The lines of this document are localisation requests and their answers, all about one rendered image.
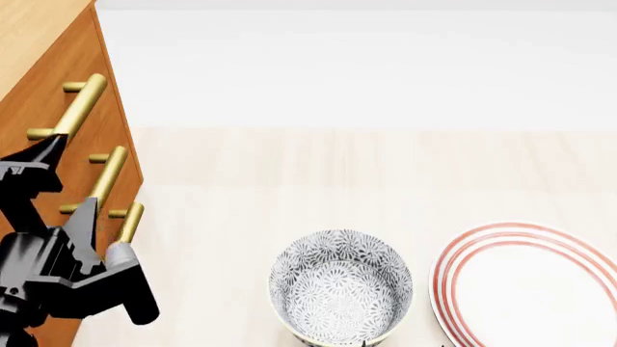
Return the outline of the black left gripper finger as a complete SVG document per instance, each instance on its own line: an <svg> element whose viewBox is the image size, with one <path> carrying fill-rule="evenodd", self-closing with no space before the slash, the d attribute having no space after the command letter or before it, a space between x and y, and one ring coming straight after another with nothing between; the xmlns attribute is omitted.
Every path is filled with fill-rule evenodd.
<svg viewBox="0 0 617 347"><path fill-rule="evenodd" d="M63 226L73 245L72 256L80 264L81 275L94 275L104 270L95 245L97 205L97 198L85 199Z"/></svg>
<svg viewBox="0 0 617 347"><path fill-rule="evenodd" d="M0 158L0 211L13 230L47 230L32 199L63 190L56 170L66 146L67 135L52 135Z"/></svg>

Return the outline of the wooden cabinet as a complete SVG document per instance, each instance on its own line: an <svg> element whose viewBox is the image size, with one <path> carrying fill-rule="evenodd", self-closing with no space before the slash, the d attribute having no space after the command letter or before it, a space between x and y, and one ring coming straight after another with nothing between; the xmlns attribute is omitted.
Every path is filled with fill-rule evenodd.
<svg viewBox="0 0 617 347"><path fill-rule="evenodd" d="M63 92L63 83L102 74L107 86L58 164L63 190L39 193L32 202L46 225L64 225L103 170L103 164L89 162L89 155L125 147L126 161L97 213L96 253L104 256L122 224L108 212L125 210L136 201L143 175L94 3L0 0L0 158L39 142L27 139L29 128L58 123L77 95ZM81 320L47 317L26 332L39 347L70 347Z"/></svg>

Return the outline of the floral patterned ceramic bowl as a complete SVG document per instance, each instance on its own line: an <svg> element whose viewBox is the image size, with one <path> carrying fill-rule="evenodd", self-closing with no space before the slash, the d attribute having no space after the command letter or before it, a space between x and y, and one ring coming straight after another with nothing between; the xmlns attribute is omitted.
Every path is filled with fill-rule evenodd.
<svg viewBox="0 0 617 347"><path fill-rule="evenodd" d="M292 242L268 277L269 302L306 347L378 347L408 314L413 278L386 242L319 230Z"/></svg>

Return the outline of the white plate with red rings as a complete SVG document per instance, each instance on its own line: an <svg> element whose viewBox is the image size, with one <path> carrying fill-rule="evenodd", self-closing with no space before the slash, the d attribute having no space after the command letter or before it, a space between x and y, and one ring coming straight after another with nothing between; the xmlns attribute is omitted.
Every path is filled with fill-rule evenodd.
<svg viewBox="0 0 617 347"><path fill-rule="evenodd" d="M617 347L617 256L572 233L523 222L465 230L428 284L454 347Z"/></svg>

